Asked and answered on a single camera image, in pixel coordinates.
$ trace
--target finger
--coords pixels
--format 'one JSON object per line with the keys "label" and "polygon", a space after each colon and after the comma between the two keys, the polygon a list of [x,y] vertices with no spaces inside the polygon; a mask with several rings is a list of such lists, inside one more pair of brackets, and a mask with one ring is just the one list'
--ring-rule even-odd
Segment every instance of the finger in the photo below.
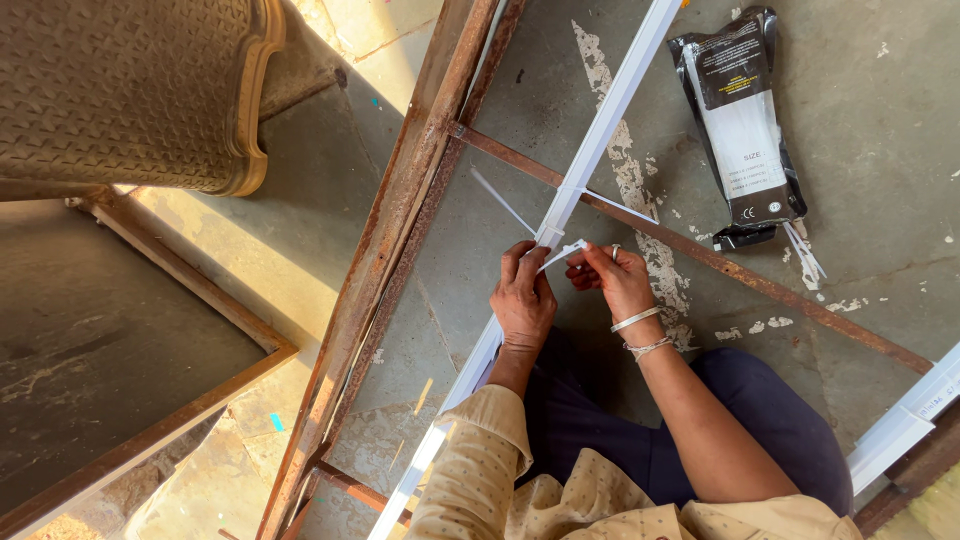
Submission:
{"label": "finger", "polygon": [[613,277],[617,272],[623,272],[623,270],[613,262],[611,254],[613,253],[613,247],[603,246],[599,247],[593,242],[587,242],[587,247],[581,252],[587,258],[587,262],[593,267],[593,270],[600,275],[601,279],[607,279]]}
{"label": "finger", "polygon": [[567,266],[583,266],[586,263],[587,263],[587,258],[584,257],[584,254],[581,252],[574,254],[573,257],[568,258],[566,260]]}
{"label": "finger", "polygon": [[590,276],[577,276],[576,278],[570,280],[570,284],[576,287],[584,284],[591,284],[593,281],[594,280],[592,280]]}
{"label": "finger", "polygon": [[520,264],[520,258],[536,245],[537,242],[533,240],[523,240],[503,252],[503,257],[500,258],[500,282],[504,284],[514,282],[516,269]]}
{"label": "finger", "polygon": [[534,292],[537,293],[537,297],[540,298],[541,305],[544,301],[556,302],[556,299],[553,297],[553,289],[550,288],[550,282],[546,280],[545,272],[538,273],[534,279]]}
{"label": "finger", "polygon": [[573,285],[573,288],[576,289],[576,290],[578,290],[578,291],[591,290],[591,289],[595,289],[595,288],[600,288],[600,282],[599,282],[599,281],[590,281],[590,280],[587,280],[587,281],[582,282],[582,283],[580,283],[580,284],[575,284],[575,285]]}
{"label": "finger", "polygon": [[620,249],[620,251],[616,253],[616,264],[629,274],[635,274],[637,271],[642,274],[647,273],[647,261],[640,255],[623,251],[623,249]]}
{"label": "finger", "polygon": [[520,265],[516,270],[516,278],[514,278],[514,285],[519,290],[533,292],[537,269],[543,266],[548,253],[550,253],[550,248],[540,246],[530,250],[527,255],[520,258]]}
{"label": "finger", "polygon": [[577,276],[582,276],[586,274],[587,272],[589,272],[589,270],[587,270],[586,268],[567,268],[566,272],[564,272],[564,275],[572,280]]}

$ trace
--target wrist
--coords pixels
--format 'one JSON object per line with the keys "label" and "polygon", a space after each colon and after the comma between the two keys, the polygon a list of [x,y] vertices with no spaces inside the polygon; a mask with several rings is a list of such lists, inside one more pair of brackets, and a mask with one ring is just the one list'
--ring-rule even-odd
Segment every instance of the wrist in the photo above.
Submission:
{"label": "wrist", "polygon": [[515,365],[533,365],[537,361],[542,345],[529,343],[512,343],[506,341],[500,346],[496,361]]}
{"label": "wrist", "polygon": [[663,331],[656,314],[636,321],[632,325],[620,329],[617,333],[632,347],[645,347],[666,336],[666,332]]}

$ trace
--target rusty metal bar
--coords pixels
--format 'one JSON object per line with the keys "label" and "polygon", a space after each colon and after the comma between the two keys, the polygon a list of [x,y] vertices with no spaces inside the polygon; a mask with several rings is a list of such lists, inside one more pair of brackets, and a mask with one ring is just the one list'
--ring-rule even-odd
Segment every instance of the rusty metal bar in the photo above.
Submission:
{"label": "rusty metal bar", "polygon": [[[560,185],[564,179],[564,175],[558,173],[557,171],[537,163],[536,161],[523,156],[519,152],[467,126],[464,126],[463,124],[451,123],[447,126],[447,128],[451,135],[463,140],[470,146],[486,152],[487,154],[490,154],[499,160],[505,161],[517,169],[547,184],[556,187]],[[930,368],[933,367],[933,363],[926,358],[904,349],[889,339],[876,335],[875,333],[855,324],[853,321],[841,317],[825,307],[807,300],[803,296],[800,296],[787,287],[777,282],[770,281],[763,276],[760,276],[757,272],[740,266],[732,260],[698,244],[694,240],[691,240],[680,233],[675,233],[674,231],[667,229],[663,225],[657,225],[640,219],[627,211],[609,205],[597,199],[596,197],[593,197],[589,192],[581,194],[580,201],[588,206],[600,210],[616,220],[633,227],[644,234],[655,238],[656,240],[659,240],[660,242],[663,242],[668,247],[675,249],[690,258],[699,260],[710,268],[713,268],[714,270],[721,272],[726,276],[730,276],[731,278],[744,283],[754,290],[762,292],[763,294],[784,304],[785,306],[796,309],[806,317],[813,319],[825,327],[833,329],[834,331],[855,339],[874,350],[888,355],[892,359],[921,375],[930,371]]]}
{"label": "rusty metal bar", "polygon": [[[373,508],[377,512],[382,512],[383,507],[387,505],[386,497],[377,493],[376,490],[365,485],[360,480],[355,479],[325,461],[318,463],[313,470],[316,471],[320,477],[330,482],[330,484],[346,491],[348,495]],[[404,509],[403,513],[400,514],[400,519],[396,520],[396,522],[404,527],[410,527],[411,517],[413,517],[413,514],[410,510]]]}
{"label": "rusty metal bar", "polygon": [[446,0],[441,8],[411,106],[327,324],[257,540],[275,540],[291,506],[298,506],[295,488],[304,465],[334,420],[350,367],[440,165],[448,141],[446,123],[457,117],[466,100],[496,5],[496,0],[473,0],[472,5]]}
{"label": "rusty metal bar", "polygon": [[[525,4],[526,0],[508,1],[503,15],[500,18],[500,22],[493,33],[490,49],[484,58],[483,64],[480,66],[477,79],[473,84],[473,89],[470,91],[467,102],[464,104],[464,109],[460,114],[460,123],[470,125],[476,120],[477,113],[480,111],[480,105],[487,95],[487,90],[490,89],[496,68],[500,65],[500,61],[503,60],[503,55],[507,50],[507,45],[510,43],[510,38],[514,34],[516,24],[520,19],[520,14],[523,13]],[[364,340],[363,349],[360,351],[360,355],[353,367],[347,388],[344,390],[343,399],[340,404],[337,405],[336,415],[334,416],[333,423],[326,437],[326,441],[330,444],[326,447],[323,460],[329,459],[330,454],[333,452],[332,443],[336,441],[340,435],[340,430],[343,428],[344,422],[349,414],[350,406],[353,404],[357,392],[360,391],[360,384],[370,369],[373,354],[380,343],[380,339],[383,338],[384,332],[387,330],[387,325],[390,323],[390,316],[393,314],[396,303],[400,298],[400,291],[403,290],[403,285],[413,270],[414,260],[417,258],[417,253],[420,252],[420,246],[423,244],[427,231],[430,229],[430,223],[437,214],[437,208],[440,207],[440,201],[444,197],[446,186],[450,182],[450,177],[453,176],[453,168],[456,166],[457,161],[460,160],[460,155],[465,146],[462,141],[456,138],[451,138],[446,145],[444,156],[441,158],[440,166],[437,168],[437,174],[434,176],[433,183],[431,183],[427,190],[423,204],[420,206],[420,212],[417,214],[417,221],[414,223],[414,228],[410,232],[407,244],[403,248],[403,254],[400,256],[400,261],[396,265],[394,274],[390,277],[390,283],[387,285],[383,299],[380,301],[376,315],[373,317],[370,332]]]}
{"label": "rusty metal bar", "polygon": [[947,410],[937,428],[887,469],[892,482],[864,506],[853,522],[864,538],[875,533],[960,461],[960,406]]}

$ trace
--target shirt sleeve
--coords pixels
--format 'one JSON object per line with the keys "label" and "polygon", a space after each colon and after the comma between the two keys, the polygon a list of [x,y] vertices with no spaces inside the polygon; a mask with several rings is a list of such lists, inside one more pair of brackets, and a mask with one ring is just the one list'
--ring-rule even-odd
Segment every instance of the shirt sleeve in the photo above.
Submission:
{"label": "shirt sleeve", "polygon": [[487,384],[437,419],[452,421],[405,538],[502,540],[514,480],[533,463],[523,401]]}

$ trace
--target black plastic bag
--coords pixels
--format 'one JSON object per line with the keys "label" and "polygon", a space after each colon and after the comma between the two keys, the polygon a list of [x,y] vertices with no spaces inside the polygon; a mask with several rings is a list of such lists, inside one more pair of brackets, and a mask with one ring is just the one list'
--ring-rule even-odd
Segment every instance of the black plastic bag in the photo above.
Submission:
{"label": "black plastic bag", "polygon": [[773,239],[779,223],[806,215],[797,171],[774,113],[777,14],[747,8],[717,34],[667,41],[732,222],[714,250]]}

